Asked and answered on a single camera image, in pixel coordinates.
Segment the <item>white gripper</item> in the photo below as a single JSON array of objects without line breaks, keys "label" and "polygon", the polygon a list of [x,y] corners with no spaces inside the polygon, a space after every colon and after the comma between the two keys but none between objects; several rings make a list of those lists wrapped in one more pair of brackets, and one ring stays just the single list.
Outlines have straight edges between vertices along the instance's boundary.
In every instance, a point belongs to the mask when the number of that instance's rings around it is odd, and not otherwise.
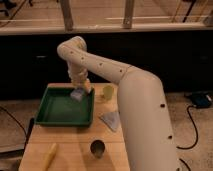
[{"label": "white gripper", "polygon": [[74,89],[77,89],[78,86],[83,84],[83,89],[87,93],[91,92],[92,86],[91,86],[90,80],[87,79],[88,71],[85,67],[82,67],[76,64],[69,64],[68,75],[71,79],[71,82],[72,82],[71,84]]}]

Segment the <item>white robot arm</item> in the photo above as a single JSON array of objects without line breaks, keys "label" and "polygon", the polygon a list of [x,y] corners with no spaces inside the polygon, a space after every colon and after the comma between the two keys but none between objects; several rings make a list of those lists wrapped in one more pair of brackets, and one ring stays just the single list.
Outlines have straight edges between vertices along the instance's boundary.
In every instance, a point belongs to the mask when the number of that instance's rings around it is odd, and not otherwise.
[{"label": "white robot arm", "polygon": [[80,36],[60,43],[57,53],[67,62],[74,85],[81,86],[92,72],[118,86],[117,105],[130,171],[182,171],[159,77],[89,53]]}]

